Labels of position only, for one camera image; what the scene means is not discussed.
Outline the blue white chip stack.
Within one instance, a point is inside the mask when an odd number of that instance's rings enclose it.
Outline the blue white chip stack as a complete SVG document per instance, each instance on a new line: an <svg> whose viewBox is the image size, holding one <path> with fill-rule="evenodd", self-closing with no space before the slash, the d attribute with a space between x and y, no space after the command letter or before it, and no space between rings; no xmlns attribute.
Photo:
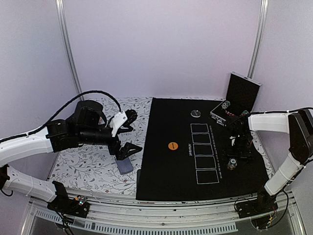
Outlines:
<svg viewBox="0 0 313 235"><path fill-rule="evenodd" d="M235 158L230 158L227 163L228 170L234 170L237 166L237 160Z"/></svg>

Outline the orange big blind button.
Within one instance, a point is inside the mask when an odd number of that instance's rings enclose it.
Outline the orange big blind button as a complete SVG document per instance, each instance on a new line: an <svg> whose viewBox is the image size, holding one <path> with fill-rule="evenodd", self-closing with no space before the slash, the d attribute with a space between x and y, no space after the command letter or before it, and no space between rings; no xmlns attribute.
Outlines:
<svg viewBox="0 0 313 235"><path fill-rule="evenodd" d="M179 147L179 145L178 145L176 142L170 142L170 143L168 144L168 148L169 148L170 150L172 150L172 151L177 150L178 147Z"/></svg>

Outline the black dealer button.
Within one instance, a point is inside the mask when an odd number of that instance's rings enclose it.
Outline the black dealer button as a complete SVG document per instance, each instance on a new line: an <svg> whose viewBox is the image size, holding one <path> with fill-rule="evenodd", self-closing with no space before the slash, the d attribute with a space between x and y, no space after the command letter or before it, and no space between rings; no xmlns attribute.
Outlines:
<svg viewBox="0 0 313 235"><path fill-rule="evenodd" d="M190 115L193 117L193 118L200 118L201 117L201 112L199 110L192 110Z"/></svg>

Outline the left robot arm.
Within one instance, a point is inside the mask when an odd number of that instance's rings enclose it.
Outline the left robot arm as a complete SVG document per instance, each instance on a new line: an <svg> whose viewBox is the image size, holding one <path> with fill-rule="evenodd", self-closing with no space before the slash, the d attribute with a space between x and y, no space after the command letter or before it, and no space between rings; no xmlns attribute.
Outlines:
<svg viewBox="0 0 313 235"><path fill-rule="evenodd" d="M103 106L93 100L81 100L74 113L66 119L56 119L58 110L45 124L27 133L1 139L0 141L0 189L18 191L55 205L61 212L69 212L73 203L62 183L41 181L20 173L10 162L42 153L57 153L78 148L84 144L107 146L115 156L120 174L132 172L129 157L142 150L132 143L121 144L118 135L131 132L131 124L137 118L135 110L123 111L107 119Z"/></svg>

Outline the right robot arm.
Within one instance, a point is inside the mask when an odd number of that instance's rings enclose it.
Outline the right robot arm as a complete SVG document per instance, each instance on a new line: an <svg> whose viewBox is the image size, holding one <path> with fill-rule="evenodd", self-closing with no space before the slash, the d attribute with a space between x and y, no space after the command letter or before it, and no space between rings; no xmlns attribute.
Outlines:
<svg viewBox="0 0 313 235"><path fill-rule="evenodd" d="M286 157L277 168L275 174L260 188L260 196L253 202L256 213L264 213L272 205L272 200L284 187L310 162L313 155L313 116L312 107L293 111L252 112L238 117L230 117L226 122L234 140L232 145L236 148L236 141L244 138L243 148L251 139L250 132L279 132L289 136L289 147L285 151Z"/></svg>

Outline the blue card deck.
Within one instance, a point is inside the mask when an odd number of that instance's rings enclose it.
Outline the blue card deck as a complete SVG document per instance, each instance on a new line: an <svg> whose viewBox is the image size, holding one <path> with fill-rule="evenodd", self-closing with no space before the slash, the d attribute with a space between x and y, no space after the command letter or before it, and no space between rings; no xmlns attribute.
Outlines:
<svg viewBox="0 0 313 235"><path fill-rule="evenodd" d="M121 161L115 160L115 162L117 164L117 168L118 168L121 175L131 173L134 170L133 165L132 165L129 158L126 158L126 159L121 160Z"/></svg>

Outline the right chip stack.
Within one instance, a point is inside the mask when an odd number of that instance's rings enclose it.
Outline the right chip stack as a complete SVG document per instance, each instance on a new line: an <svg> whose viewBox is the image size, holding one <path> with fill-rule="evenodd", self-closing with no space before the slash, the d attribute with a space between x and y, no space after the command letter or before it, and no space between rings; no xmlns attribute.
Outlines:
<svg viewBox="0 0 313 235"><path fill-rule="evenodd" d="M241 114L240 114L240 118L245 118L249 116L249 112L247 110L244 110Z"/></svg>

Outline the floral tablecloth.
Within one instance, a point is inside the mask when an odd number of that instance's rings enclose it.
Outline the floral tablecloth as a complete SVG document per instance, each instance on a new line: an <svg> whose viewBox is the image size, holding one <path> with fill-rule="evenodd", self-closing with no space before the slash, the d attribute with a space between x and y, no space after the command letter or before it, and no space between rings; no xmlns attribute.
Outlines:
<svg viewBox="0 0 313 235"><path fill-rule="evenodd" d="M122 144L127 142L143 147L152 98L128 97L118 102L123 110L133 109L138 117L132 123L133 131L119 135ZM83 145L68 149L58 155L55 166L49 176L50 181L62 183L67 188L89 192L135 195L137 171L141 168L143 152L129 157L133 171L121 175L114 156L108 148L101 145Z"/></svg>

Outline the left chip stack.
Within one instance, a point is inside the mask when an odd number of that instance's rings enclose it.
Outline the left chip stack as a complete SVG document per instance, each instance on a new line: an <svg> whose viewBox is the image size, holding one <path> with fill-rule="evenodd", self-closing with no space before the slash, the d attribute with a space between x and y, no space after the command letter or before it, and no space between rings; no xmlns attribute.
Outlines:
<svg viewBox="0 0 313 235"><path fill-rule="evenodd" d="M231 103L228 100L226 100L221 104L221 108L226 111L230 104Z"/></svg>

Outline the black poker mat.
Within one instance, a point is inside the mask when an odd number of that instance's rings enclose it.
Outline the black poker mat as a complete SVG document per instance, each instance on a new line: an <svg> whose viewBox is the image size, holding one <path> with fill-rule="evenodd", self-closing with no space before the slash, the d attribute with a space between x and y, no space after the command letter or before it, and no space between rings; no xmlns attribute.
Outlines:
<svg viewBox="0 0 313 235"><path fill-rule="evenodd" d="M136 198L141 201L198 201L256 193L268 180L263 156L234 170L222 160L230 134L209 115L213 100L153 98ZM190 115L201 112L200 118ZM170 142L179 147L172 151Z"/></svg>

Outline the aluminium poker chip case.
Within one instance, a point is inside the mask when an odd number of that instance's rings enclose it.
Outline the aluminium poker chip case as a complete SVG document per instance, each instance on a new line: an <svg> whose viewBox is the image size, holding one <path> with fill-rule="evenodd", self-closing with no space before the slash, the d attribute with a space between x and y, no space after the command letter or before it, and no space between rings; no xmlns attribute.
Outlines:
<svg viewBox="0 0 313 235"><path fill-rule="evenodd" d="M230 74L225 99L210 112L210 116L220 125L227 126L234 118L238 118L240 114L247 110L251 112L261 83L251 78L245 77L236 72ZM221 108L221 104L228 100L231 104L227 110Z"/></svg>

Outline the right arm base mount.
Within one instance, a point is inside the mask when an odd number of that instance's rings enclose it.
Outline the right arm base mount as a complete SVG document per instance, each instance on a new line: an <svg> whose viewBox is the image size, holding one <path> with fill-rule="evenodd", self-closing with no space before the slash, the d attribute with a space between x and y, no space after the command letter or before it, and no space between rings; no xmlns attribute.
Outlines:
<svg viewBox="0 0 313 235"><path fill-rule="evenodd" d="M250 222L257 230L268 229L277 214L278 205L272 197L258 195L256 199L238 198L234 203L234 210L239 218L250 218Z"/></svg>

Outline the aluminium front rail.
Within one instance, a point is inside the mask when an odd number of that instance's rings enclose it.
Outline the aluminium front rail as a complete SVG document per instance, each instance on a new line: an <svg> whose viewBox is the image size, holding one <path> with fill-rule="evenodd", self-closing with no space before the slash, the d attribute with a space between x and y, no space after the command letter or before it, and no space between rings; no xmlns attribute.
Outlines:
<svg viewBox="0 0 313 235"><path fill-rule="evenodd" d="M86 218L73 217L74 235L308 235L293 193L277 197L278 209L266 227L270 213L239 217L238 205L253 195L206 201L138 201L133 195L99 193L70 188L70 196L86 196Z"/></svg>

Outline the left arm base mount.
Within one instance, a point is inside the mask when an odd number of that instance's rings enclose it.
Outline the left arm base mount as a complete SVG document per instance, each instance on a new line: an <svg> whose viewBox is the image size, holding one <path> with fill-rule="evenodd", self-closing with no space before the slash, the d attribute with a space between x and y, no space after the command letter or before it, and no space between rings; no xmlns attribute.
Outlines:
<svg viewBox="0 0 313 235"><path fill-rule="evenodd" d="M78 195L71 199L62 183L53 181L52 184L56 188L56 197L52 202L47 203L49 210L60 214L87 218L90 203L87 202L88 198L86 196Z"/></svg>

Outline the left aluminium post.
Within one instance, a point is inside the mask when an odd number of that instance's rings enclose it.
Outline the left aluminium post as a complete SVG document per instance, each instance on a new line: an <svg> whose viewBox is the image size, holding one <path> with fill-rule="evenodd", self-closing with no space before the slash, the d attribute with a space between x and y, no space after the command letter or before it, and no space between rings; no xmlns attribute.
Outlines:
<svg viewBox="0 0 313 235"><path fill-rule="evenodd" d="M67 56L67 61L69 65L69 69L71 72L71 76L73 79L74 88L76 90L77 94L82 93L82 87L79 81L77 69L74 62L74 57L72 54L71 44L70 44L70 38L67 28L67 21L66 21L66 15L65 15L65 9L64 9L64 1L63 0L56 0L56 10L58 15L58 21L60 25L61 35L64 42L65 52Z"/></svg>

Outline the aluminium post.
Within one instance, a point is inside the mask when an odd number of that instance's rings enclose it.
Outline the aluminium post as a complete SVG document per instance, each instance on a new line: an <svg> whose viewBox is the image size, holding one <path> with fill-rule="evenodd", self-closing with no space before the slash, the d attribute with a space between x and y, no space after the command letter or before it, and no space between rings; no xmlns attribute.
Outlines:
<svg viewBox="0 0 313 235"><path fill-rule="evenodd" d="M249 68L247 72L247 77L249 78L253 78L254 73L255 73L258 56L259 56L259 52L261 49L262 37L263 37L265 26L266 26L268 3L269 3L269 0L261 0L256 38L255 38L254 48L252 51L252 56L251 56L251 60L250 60L250 64L249 64Z"/></svg>
<svg viewBox="0 0 313 235"><path fill-rule="evenodd" d="M74 57L72 54L71 44L70 44L70 38L67 28L67 21L66 21L66 15L65 15L65 9L64 9L64 1L63 0L56 0L56 10L58 15L58 21L60 25L61 35L64 42L65 52L67 56L67 61L69 65L69 69L71 72L71 76L73 79L74 88L76 90L77 94L82 93L82 87L79 81L77 69L74 62Z"/></svg>

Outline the right aluminium post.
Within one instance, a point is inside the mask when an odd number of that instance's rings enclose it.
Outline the right aluminium post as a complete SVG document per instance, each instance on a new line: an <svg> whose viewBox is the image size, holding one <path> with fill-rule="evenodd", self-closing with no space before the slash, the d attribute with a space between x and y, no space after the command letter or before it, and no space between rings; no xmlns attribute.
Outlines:
<svg viewBox="0 0 313 235"><path fill-rule="evenodd" d="M265 26L266 26L268 3L269 3L269 0L261 0L256 38L255 38L254 48L252 51L252 56L251 56L251 60L250 60L250 64L249 64L249 68L247 72L247 77L249 78L253 78L254 73L255 73L258 56L259 56L259 52L261 49L262 37L263 37Z"/></svg>

